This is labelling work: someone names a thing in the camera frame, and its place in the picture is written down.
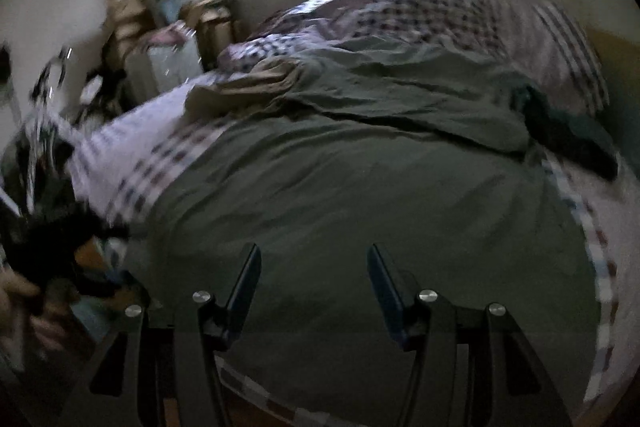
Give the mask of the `person's hand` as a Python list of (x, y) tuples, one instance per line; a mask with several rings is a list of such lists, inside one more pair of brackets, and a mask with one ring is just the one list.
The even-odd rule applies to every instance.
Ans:
[(68, 306), (47, 297), (37, 310), (40, 289), (12, 269), (1, 267), (1, 358), (12, 373), (26, 369), (27, 352), (38, 357), (64, 350), (61, 321)]

